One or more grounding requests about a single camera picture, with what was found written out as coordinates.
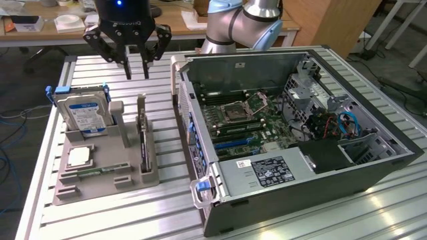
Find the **metal case frame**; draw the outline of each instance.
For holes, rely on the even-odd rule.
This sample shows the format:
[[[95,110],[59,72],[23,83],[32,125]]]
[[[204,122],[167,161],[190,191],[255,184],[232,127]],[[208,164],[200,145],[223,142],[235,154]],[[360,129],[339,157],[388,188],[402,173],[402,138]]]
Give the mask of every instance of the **metal case frame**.
[[[195,97],[195,90],[192,83],[190,82],[190,76],[187,75],[190,66],[186,64],[180,65],[182,82],[178,103],[180,107],[186,105],[187,111],[191,112],[191,117],[195,119],[194,126],[199,134],[200,143],[203,145],[203,154],[207,156],[206,158],[208,162],[207,175],[211,176],[211,184],[216,189],[202,196],[204,200],[208,199],[208,202],[204,203],[198,202],[198,196],[195,190],[192,190],[195,205],[198,208],[203,208],[203,211],[200,212],[202,217],[206,218],[206,237],[230,232],[238,228],[283,216],[320,203],[366,191],[384,176],[407,166],[424,153],[315,51],[310,49],[298,49],[258,53],[186,55],[184,58],[191,62],[195,58],[215,58],[218,56],[236,56],[244,54],[262,55],[266,53],[310,53],[323,70],[334,77],[336,83],[346,89],[347,93],[358,101],[359,105],[363,106],[368,114],[374,117],[376,120],[375,123],[388,131],[391,136],[395,137],[395,140],[406,147],[408,153],[398,157],[390,157],[387,159],[364,163],[363,165],[348,167],[335,172],[322,173],[310,180],[294,181],[290,184],[282,183],[262,191],[230,196],[227,181],[222,172],[222,162],[219,162],[216,157],[211,136],[202,116],[199,101]],[[183,117],[183,122],[188,123],[188,118],[186,116]],[[188,170],[194,172],[195,169],[191,167],[194,165],[194,161],[187,159],[187,163],[190,163]],[[207,180],[208,178],[203,177],[195,181]]]

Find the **paper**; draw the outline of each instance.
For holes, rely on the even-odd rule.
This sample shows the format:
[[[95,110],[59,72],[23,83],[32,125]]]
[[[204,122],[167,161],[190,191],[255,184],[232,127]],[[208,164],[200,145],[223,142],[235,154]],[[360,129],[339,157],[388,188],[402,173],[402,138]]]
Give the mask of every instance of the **paper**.
[[[207,29],[207,23],[199,23],[192,11],[180,12],[182,19],[184,20],[186,26],[190,30],[203,30]]]
[[[20,1],[0,1],[0,16],[24,16],[27,15],[24,10],[24,2]]]

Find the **blue pcie slot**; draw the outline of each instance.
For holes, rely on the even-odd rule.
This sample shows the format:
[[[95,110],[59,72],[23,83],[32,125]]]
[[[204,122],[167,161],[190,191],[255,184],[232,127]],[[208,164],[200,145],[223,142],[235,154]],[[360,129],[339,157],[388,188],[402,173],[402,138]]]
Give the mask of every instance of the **blue pcie slot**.
[[[252,139],[254,137],[248,137],[247,139],[243,139],[243,140],[232,141],[228,143],[219,143],[215,145],[215,149],[219,150],[219,149],[227,149],[227,148],[232,148],[242,145],[248,145]]]

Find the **hard drive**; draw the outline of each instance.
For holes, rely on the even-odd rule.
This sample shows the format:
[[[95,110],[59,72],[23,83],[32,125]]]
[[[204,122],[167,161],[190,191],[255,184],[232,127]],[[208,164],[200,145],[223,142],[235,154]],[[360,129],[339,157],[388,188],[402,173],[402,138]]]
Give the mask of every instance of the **hard drive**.
[[[45,89],[47,97],[56,105],[67,123],[68,131],[80,131],[84,137],[107,134],[107,126],[115,124],[108,111],[108,86],[70,87]]]

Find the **white table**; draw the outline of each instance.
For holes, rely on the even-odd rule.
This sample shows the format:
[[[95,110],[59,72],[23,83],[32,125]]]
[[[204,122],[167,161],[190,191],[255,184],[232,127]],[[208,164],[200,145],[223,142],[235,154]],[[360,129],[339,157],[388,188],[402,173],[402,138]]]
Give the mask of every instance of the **white table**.
[[[427,129],[374,87],[346,61],[319,46],[312,49],[371,101],[422,149]],[[190,176],[171,101],[172,55],[167,52],[144,79],[142,58],[130,56],[132,80],[123,69],[100,56],[67,58],[59,85],[94,86],[107,82],[111,97],[124,102],[124,120],[136,116],[138,94],[147,94],[147,116],[154,121],[160,185],[82,202],[52,205],[63,152],[66,124],[51,110],[16,239],[206,239],[199,211],[190,191]],[[334,94],[342,87],[327,77]],[[366,192],[264,221],[210,240],[391,239],[427,237],[427,156],[388,175]]]
[[[376,41],[379,40],[384,30],[386,30],[386,27],[388,26],[390,22],[392,21],[400,7],[403,4],[418,4],[418,6],[415,7],[414,11],[411,12],[411,14],[407,16],[402,26],[399,27],[399,30],[395,32],[387,46],[386,46],[386,49],[390,50],[396,42],[396,40],[399,39],[399,37],[402,36],[403,32],[406,31],[410,23],[414,21],[414,18],[416,17],[416,15],[419,14],[420,10],[423,9],[426,3],[427,3],[427,0],[398,0],[398,2],[395,3],[384,21],[382,22],[371,40],[368,41],[367,45],[366,45],[366,49],[370,50]],[[422,58],[426,56],[427,54],[427,45],[426,47],[423,48],[423,50],[419,52],[418,56],[415,57],[414,61],[410,63],[410,67],[411,68],[415,68],[416,64],[420,62]]]

